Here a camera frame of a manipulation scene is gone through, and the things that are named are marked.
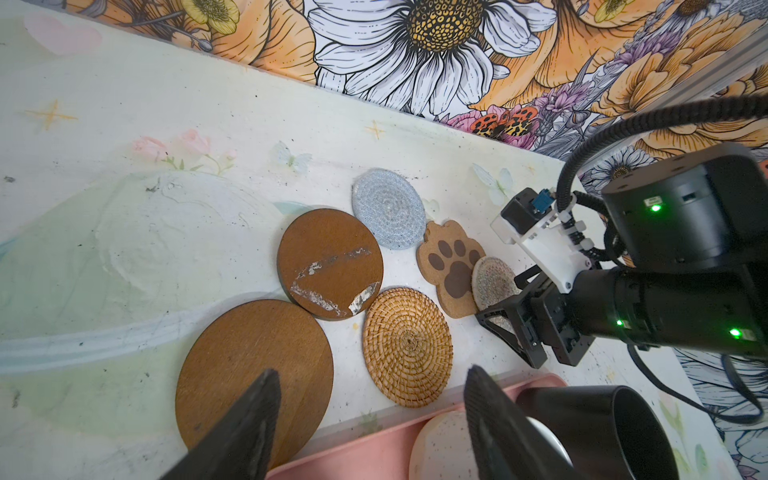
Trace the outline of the tan rattan round coaster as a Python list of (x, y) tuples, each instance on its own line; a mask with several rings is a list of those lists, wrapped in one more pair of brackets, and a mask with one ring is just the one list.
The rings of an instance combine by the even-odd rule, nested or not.
[(394, 403), (425, 407), (446, 388), (453, 367), (450, 329), (420, 291), (396, 287), (380, 293), (367, 310), (362, 345), (372, 381)]

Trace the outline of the large plain wooden coaster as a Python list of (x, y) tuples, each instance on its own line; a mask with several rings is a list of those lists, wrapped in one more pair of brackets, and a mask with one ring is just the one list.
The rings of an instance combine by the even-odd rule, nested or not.
[(179, 433), (199, 444), (267, 369), (281, 401), (270, 465), (289, 462), (310, 440), (330, 402), (334, 364), (328, 339), (307, 311), (280, 300), (237, 306), (211, 323), (183, 363), (175, 398)]

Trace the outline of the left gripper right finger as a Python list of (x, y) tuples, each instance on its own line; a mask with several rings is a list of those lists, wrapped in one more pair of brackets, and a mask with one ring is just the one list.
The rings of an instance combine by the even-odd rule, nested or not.
[(576, 470), (480, 366), (469, 369), (463, 396), (481, 479), (576, 477)]

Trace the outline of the scratched dark wooden coaster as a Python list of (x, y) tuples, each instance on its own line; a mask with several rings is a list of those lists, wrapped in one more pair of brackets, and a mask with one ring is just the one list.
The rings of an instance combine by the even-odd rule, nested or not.
[(340, 321), (369, 308), (382, 287), (384, 264), (378, 242), (361, 221), (321, 208), (285, 230), (277, 271), (295, 303), (316, 318)]

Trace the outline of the grey woven round coaster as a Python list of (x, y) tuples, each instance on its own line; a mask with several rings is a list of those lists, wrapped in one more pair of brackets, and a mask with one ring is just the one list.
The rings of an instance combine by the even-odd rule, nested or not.
[(372, 169), (352, 186), (354, 216), (380, 246), (405, 250), (423, 238), (427, 220), (421, 198), (410, 183), (395, 172)]

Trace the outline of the brown paw shaped coaster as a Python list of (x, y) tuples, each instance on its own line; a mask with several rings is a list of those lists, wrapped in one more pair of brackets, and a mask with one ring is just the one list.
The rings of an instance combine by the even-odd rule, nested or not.
[(458, 222), (427, 223), (416, 253), (417, 264), (423, 278), (436, 287), (438, 302), (450, 318), (478, 312), (472, 294), (472, 273), (485, 255), (480, 243), (468, 237)]

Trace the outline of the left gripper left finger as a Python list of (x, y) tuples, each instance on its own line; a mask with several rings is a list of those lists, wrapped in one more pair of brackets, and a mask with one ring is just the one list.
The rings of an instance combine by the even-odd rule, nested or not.
[(267, 369), (164, 477), (264, 479), (269, 470), (280, 402), (279, 374)]

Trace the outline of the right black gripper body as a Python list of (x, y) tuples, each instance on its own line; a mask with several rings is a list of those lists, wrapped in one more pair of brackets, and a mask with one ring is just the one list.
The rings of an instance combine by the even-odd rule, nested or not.
[(565, 295), (545, 274), (527, 281), (521, 293), (479, 311), (478, 323), (533, 369), (547, 361), (547, 346), (559, 363), (578, 365), (594, 338), (576, 329), (567, 315)]

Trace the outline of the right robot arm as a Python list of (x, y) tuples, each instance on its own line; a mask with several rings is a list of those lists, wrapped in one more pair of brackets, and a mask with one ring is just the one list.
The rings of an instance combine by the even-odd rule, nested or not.
[(763, 359), (767, 355), (767, 181), (724, 143), (637, 169), (602, 192), (603, 269), (572, 243), (553, 195), (524, 189), (493, 221), (534, 267), (478, 323), (529, 366), (576, 365), (598, 337)]

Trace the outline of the beige woven small coaster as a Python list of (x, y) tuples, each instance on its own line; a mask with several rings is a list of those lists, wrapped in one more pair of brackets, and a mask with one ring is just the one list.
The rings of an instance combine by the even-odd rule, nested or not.
[(490, 256), (482, 257), (474, 265), (471, 288), (479, 311), (521, 293), (513, 270), (501, 259)]

